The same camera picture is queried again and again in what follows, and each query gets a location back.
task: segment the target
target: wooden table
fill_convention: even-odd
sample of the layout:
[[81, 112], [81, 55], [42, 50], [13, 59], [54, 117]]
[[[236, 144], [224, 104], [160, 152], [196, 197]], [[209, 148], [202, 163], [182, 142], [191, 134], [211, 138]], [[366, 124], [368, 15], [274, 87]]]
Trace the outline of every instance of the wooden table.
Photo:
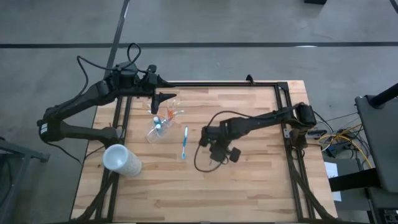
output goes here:
[[[292, 103], [308, 103], [303, 81], [288, 81]], [[233, 141], [242, 150], [237, 163], [230, 162], [212, 173], [193, 166], [201, 128], [222, 110], [258, 115], [277, 109], [275, 92], [269, 87], [179, 87], [160, 90], [176, 93], [184, 114], [176, 117], [168, 135], [149, 144], [146, 131], [152, 115], [147, 98], [134, 98], [126, 136], [126, 147], [143, 162], [140, 175], [121, 177], [114, 222], [279, 222], [296, 221], [294, 200], [279, 125], [250, 132]], [[116, 103], [97, 109], [94, 128], [109, 126]], [[166, 103], [159, 111], [164, 112]], [[213, 124], [235, 116], [222, 114]], [[186, 159], [181, 159], [183, 130], [188, 125]], [[100, 147], [89, 144], [87, 153]], [[103, 149], [84, 163], [72, 218], [78, 217], [100, 189]], [[201, 148], [198, 165], [209, 168], [208, 149]], [[318, 147], [305, 150], [310, 188], [320, 203], [336, 217], [322, 154]], [[300, 193], [303, 209], [304, 196]], [[107, 212], [105, 198], [104, 212]]]

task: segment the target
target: white paper cup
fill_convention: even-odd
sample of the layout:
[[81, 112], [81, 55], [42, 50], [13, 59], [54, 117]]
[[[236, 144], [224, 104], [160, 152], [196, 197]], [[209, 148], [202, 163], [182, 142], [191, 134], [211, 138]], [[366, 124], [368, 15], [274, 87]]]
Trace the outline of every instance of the white paper cup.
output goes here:
[[102, 160], [107, 169], [128, 177], [138, 175], [142, 168], [142, 162], [138, 157], [120, 144], [107, 148]]

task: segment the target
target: concrete floor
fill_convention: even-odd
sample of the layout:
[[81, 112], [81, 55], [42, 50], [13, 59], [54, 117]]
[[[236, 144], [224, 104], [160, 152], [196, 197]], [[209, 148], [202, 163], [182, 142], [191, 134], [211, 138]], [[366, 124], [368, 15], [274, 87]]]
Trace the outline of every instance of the concrete floor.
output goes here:
[[[110, 43], [122, 3], [2, 0], [0, 43]], [[398, 41], [396, 24], [388, 0], [328, 0], [323, 7], [302, 0], [131, 0], [121, 42]], [[51, 153], [47, 164], [31, 163], [15, 223], [68, 220], [81, 167], [41, 142], [36, 121], [83, 86], [76, 55], [105, 65], [109, 49], [0, 49], [0, 136]], [[125, 55], [119, 49], [116, 62]], [[356, 96], [396, 83], [396, 58], [394, 47], [147, 49], [137, 64], [156, 64], [167, 80], [243, 80], [249, 73], [256, 80], [304, 80], [312, 106], [328, 119], [355, 112]], [[104, 75], [86, 69], [90, 83]], [[91, 108], [67, 122], [91, 126], [94, 115]], [[59, 144], [83, 159], [87, 141]]]

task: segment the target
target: blue toothbrush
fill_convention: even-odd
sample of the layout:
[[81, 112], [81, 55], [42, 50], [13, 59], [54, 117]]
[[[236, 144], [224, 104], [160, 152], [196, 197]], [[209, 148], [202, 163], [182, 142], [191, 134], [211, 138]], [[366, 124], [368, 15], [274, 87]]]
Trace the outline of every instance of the blue toothbrush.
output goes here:
[[188, 138], [188, 126], [185, 127], [184, 142], [182, 143], [181, 159], [185, 159], [185, 146], [187, 145], [187, 138]]

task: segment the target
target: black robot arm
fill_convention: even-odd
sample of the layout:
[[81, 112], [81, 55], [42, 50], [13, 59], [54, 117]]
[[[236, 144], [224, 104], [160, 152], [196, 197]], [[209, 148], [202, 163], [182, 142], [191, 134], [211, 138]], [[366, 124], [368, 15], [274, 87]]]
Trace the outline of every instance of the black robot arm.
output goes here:
[[46, 109], [43, 118], [37, 122], [40, 138], [44, 142], [59, 141], [63, 138], [99, 140], [106, 147], [118, 143], [119, 136], [114, 128], [92, 129], [71, 126], [63, 120], [92, 106], [111, 103], [119, 96], [152, 98], [151, 112], [156, 114], [161, 102], [176, 96], [176, 94], [157, 94], [156, 88], [174, 86], [155, 74], [155, 65], [149, 65], [143, 78], [139, 78], [138, 71], [136, 65], [131, 62], [116, 65], [108, 76], [90, 86], [84, 94]]
[[285, 107], [279, 111], [255, 117], [230, 118], [220, 121], [220, 125], [217, 127], [205, 126], [201, 131], [199, 145], [205, 147], [210, 143], [210, 158], [214, 161], [223, 162], [226, 156], [229, 156], [232, 162], [237, 162], [241, 151], [235, 147], [232, 150], [228, 149], [232, 140], [239, 139], [250, 131], [276, 124], [291, 125], [290, 137], [292, 138], [292, 145], [297, 148], [305, 148], [307, 146], [305, 135], [317, 122], [312, 107], [299, 103], [291, 108]]

